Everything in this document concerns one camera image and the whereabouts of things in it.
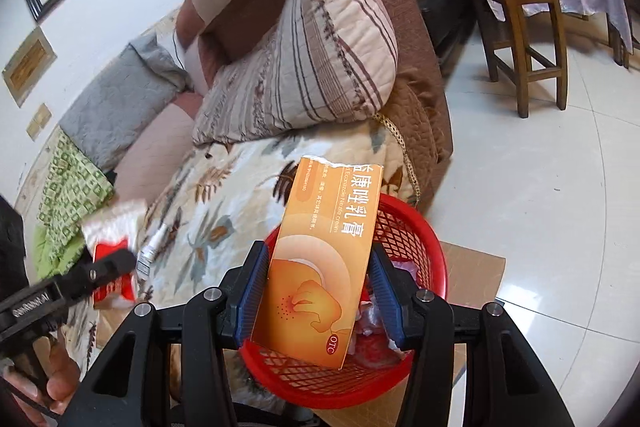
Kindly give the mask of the person's left hand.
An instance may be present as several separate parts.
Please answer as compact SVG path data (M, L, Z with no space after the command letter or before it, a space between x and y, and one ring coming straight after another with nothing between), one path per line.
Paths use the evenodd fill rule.
M2 426L54 426L79 387L80 369L68 354L63 329L35 341L34 350L44 375L39 381L13 362L1 362Z

